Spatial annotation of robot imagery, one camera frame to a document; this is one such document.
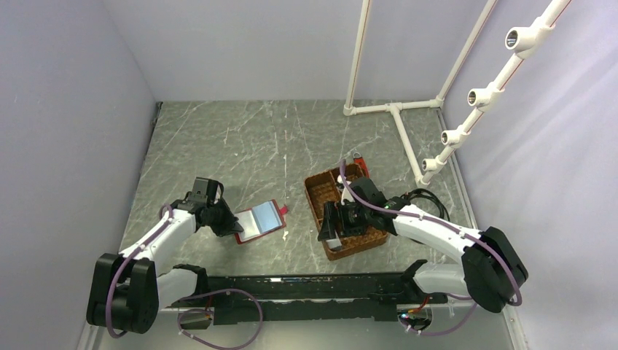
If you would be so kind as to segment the white card stack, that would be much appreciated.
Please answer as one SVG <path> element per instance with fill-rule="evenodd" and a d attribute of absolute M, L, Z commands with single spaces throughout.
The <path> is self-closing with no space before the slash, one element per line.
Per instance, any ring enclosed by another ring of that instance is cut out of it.
<path fill-rule="evenodd" d="M 327 248 L 333 252 L 338 252 L 342 249 L 343 244 L 339 238 L 337 232 L 334 232 L 328 239 L 324 241 Z"/>

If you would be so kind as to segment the red leather card holder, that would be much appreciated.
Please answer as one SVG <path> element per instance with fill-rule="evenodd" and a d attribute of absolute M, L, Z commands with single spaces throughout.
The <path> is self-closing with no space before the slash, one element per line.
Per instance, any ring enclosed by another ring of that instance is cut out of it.
<path fill-rule="evenodd" d="M 235 214 L 243 231 L 235 234 L 237 244 L 246 244 L 286 227 L 286 205 L 279 206 L 276 200 L 266 201 Z"/>

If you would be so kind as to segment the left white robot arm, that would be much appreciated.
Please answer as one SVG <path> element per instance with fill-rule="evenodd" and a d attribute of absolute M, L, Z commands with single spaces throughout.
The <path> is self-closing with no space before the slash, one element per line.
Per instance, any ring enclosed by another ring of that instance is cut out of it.
<path fill-rule="evenodd" d="M 102 254 L 93 271 L 87 323 L 120 338 L 144 334 L 159 310 L 179 300 L 204 304 L 210 293 L 205 268 L 185 263 L 163 273 L 160 267 L 203 227 L 218 237 L 242 232 L 223 194 L 221 182 L 198 177 L 183 198 L 160 207 L 157 223 L 137 242 L 118 253 Z"/>

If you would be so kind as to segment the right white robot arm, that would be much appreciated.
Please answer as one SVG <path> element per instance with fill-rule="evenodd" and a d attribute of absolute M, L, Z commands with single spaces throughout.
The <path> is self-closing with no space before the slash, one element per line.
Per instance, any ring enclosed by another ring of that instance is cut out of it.
<path fill-rule="evenodd" d="M 486 311 L 499 313 L 521 305 L 521 286 L 528 271 L 506 234 L 496 228 L 478 230 L 457 225 L 416 206 L 417 195 L 433 198 L 424 189 L 387 198 L 367 177 L 338 179 L 342 198 L 323 205 L 318 240 L 342 249 L 343 239 L 386 231 L 434 248 L 451 264 L 415 261 L 402 275 L 402 294 L 411 303 L 441 293 L 470 298 Z"/>

